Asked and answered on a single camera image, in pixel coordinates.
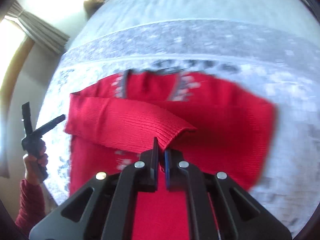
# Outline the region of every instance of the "bed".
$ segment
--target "bed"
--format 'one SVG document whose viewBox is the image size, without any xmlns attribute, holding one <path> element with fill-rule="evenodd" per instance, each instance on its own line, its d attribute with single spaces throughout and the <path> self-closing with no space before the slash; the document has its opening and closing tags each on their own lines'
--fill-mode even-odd
<svg viewBox="0 0 320 240">
<path fill-rule="evenodd" d="M 37 126 L 67 114 L 70 93 L 127 69 L 202 71 L 236 82 L 278 107 L 250 194 L 296 236 L 320 202 L 319 64 L 320 25 L 299 0 L 109 0 L 62 56 Z M 69 192 L 63 128 L 44 136 L 45 185 L 58 204 Z"/>
</svg>

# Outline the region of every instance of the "red object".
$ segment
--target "red object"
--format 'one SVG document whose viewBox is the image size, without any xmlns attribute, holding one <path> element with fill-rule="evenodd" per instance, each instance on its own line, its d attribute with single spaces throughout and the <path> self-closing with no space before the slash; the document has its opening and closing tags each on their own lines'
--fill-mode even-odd
<svg viewBox="0 0 320 240">
<path fill-rule="evenodd" d="M 200 73 L 104 78 L 71 94 L 70 194 L 97 172 L 120 172 L 138 160 L 153 137 L 162 150 L 180 150 L 202 171 L 225 171 L 249 189 L 268 153 L 274 120 L 271 103 Z M 188 239 L 185 196 L 164 184 L 160 173 L 156 193 L 139 193 L 132 239 Z"/>
<path fill-rule="evenodd" d="M 15 223 L 29 236 L 30 230 L 45 217 L 44 197 L 40 185 L 34 186 L 26 179 L 21 181 L 20 189 L 20 210 Z"/>
</svg>

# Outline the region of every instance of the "hand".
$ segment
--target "hand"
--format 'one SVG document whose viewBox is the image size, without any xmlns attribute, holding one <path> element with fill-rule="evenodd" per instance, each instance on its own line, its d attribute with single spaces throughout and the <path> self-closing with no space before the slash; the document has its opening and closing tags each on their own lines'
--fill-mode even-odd
<svg viewBox="0 0 320 240">
<path fill-rule="evenodd" d="M 45 142 L 41 140 L 40 159 L 37 160 L 37 158 L 31 154 L 26 154 L 23 157 L 24 167 L 26 169 L 25 178 L 32 185 L 39 185 L 40 181 L 36 172 L 33 170 L 31 163 L 37 162 L 41 166 L 45 167 L 48 164 L 48 155 L 44 153 L 46 149 L 47 147 L 45 146 Z"/>
</svg>

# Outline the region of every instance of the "triangular cutout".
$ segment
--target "triangular cutout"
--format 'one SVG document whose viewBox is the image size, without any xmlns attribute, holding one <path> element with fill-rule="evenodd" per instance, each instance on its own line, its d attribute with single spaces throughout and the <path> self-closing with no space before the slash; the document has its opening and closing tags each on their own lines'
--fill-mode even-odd
<svg viewBox="0 0 320 240">
<path fill-rule="evenodd" d="M 230 194 L 243 221 L 249 221 L 259 215 L 260 211 L 236 188 L 231 188 Z"/>
<path fill-rule="evenodd" d="M 93 193 L 91 187 L 87 188 L 81 195 L 77 196 L 68 206 L 66 206 L 61 215 L 73 222 L 79 222 L 85 207 Z"/>
</svg>

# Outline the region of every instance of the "sweater sleeve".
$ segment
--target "sweater sleeve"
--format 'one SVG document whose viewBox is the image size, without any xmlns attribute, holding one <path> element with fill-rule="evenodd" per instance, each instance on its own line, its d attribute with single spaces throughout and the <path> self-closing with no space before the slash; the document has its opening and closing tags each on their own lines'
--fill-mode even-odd
<svg viewBox="0 0 320 240">
<path fill-rule="evenodd" d="M 92 143 L 141 153 L 157 137 L 161 149 L 196 128 L 159 106 L 120 98 L 70 96 L 65 132 Z"/>
<path fill-rule="evenodd" d="M 26 179 L 21 181 L 20 189 L 20 210 L 15 223 L 29 236 L 30 230 L 45 217 L 44 197 L 40 185 L 34 186 Z"/>
</svg>

